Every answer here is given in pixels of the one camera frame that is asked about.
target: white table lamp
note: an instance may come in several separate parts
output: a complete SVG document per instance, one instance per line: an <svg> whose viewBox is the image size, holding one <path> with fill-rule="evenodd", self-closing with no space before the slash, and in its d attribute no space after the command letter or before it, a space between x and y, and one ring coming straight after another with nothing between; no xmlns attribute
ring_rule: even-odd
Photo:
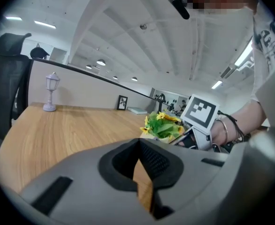
<svg viewBox="0 0 275 225"><path fill-rule="evenodd" d="M56 73L46 76L46 88L49 90L49 98L43 109L47 112L53 112L56 110L56 106L52 104L52 92L56 90L59 81L60 78L56 75Z"/></svg>

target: picture frame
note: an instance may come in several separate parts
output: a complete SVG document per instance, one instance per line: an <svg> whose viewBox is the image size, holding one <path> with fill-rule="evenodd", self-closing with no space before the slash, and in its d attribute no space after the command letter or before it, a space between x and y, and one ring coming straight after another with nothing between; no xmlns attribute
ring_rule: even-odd
<svg viewBox="0 0 275 225"><path fill-rule="evenodd" d="M127 101L128 101L128 97L119 95L117 110L126 110Z"/></svg>

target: silver bangle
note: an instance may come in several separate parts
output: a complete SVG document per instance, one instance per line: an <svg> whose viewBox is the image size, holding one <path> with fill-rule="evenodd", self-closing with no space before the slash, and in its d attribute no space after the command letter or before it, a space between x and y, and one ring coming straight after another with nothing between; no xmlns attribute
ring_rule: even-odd
<svg viewBox="0 0 275 225"><path fill-rule="evenodd" d="M219 122L221 122L222 123L222 125L223 125L223 127L224 127L224 130L225 130L225 136L226 136L226 139L225 139L225 144L227 144L228 143L228 130L227 130L227 127L226 127L226 125L225 125L225 123L222 121L222 120L220 120L220 119L217 119L216 121L219 121Z"/></svg>

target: headset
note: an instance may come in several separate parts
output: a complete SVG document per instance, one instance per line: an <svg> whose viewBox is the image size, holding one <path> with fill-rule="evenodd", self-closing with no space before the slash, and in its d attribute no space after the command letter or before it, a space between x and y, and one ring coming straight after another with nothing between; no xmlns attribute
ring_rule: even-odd
<svg viewBox="0 0 275 225"><path fill-rule="evenodd" d="M183 19L188 20L190 18L190 14L186 10L187 0L169 0L169 2L176 8Z"/></svg>

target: wooden desk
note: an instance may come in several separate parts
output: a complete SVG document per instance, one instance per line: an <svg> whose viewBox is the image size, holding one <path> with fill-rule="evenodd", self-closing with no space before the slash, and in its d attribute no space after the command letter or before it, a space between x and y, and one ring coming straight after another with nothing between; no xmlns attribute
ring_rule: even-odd
<svg viewBox="0 0 275 225"><path fill-rule="evenodd" d="M35 177L67 156L108 143L140 137L145 115L130 111L57 106L43 111L30 105L18 118L0 148L0 183L17 193ZM138 197L150 209L152 183L137 163Z"/></svg>

